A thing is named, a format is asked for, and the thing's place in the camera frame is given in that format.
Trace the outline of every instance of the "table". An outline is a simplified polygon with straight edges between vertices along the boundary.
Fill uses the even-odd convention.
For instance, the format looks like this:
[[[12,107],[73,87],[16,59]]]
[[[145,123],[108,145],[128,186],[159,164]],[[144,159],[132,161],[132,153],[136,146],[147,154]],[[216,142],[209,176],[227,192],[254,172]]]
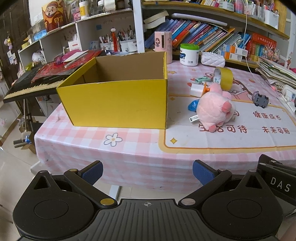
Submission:
[[[262,153],[295,167],[295,118],[261,76],[231,70],[236,120],[215,133],[191,124],[194,112],[187,110],[196,99],[189,96],[194,78],[211,77],[214,67],[174,61],[168,65],[168,129],[75,127],[60,104],[35,135],[37,156],[53,174],[101,160],[105,183],[187,193],[201,186],[192,174],[195,159],[235,174],[256,168]],[[266,109],[251,102],[256,90],[269,97]]]

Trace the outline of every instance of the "yellow tape on shelf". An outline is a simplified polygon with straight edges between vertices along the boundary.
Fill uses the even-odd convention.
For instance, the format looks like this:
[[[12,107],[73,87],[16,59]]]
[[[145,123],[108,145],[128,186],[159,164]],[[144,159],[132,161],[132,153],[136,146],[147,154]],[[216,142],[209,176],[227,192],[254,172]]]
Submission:
[[[233,74],[230,69],[216,67],[213,81],[220,84],[222,90],[229,91],[232,87]]]

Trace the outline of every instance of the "blue gripper pad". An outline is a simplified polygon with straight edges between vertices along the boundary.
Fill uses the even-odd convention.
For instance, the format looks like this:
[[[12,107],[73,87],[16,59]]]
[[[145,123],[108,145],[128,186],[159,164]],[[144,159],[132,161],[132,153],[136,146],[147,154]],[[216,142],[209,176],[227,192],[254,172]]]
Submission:
[[[80,170],[78,172],[78,175],[83,180],[93,185],[103,175],[103,164],[100,161],[95,161],[92,164]]]
[[[193,175],[198,179],[202,185],[206,185],[208,182],[215,178],[213,168],[203,163],[200,160],[195,160],[192,166]]]

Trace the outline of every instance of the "pink plush toy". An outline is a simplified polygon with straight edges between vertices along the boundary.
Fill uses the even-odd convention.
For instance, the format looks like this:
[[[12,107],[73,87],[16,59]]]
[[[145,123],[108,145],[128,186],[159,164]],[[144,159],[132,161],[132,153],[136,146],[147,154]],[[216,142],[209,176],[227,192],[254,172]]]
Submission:
[[[232,119],[236,108],[231,99],[231,94],[222,91],[218,83],[211,84],[210,91],[200,98],[196,109],[206,130],[215,132],[217,126],[222,126]]]

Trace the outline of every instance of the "plush toy foot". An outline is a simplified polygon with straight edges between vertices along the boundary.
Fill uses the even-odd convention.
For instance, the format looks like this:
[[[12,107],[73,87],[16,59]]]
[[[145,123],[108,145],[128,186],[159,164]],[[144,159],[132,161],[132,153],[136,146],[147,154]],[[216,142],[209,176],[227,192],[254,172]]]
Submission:
[[[218,126],[218,127],[221,127],[221,126],[223,126],[223,124],[224,124],[224,122],[223,121],[221,121],[220,123],[218,123],[216,126]]]
[[[232,105],[231,105],[228,101],[226,101],[226,102],[224,102],[224,104],[222,105],[222,111],[223,111],[224,113],[227,113],[227,112],[229,112],[229,111],[231,110],[231,107],[232,107]]]
[[[211,133],[215,132],[216,130],[217,130],[216,125],[212,125],[209,127],[209,132],[211,132]]]

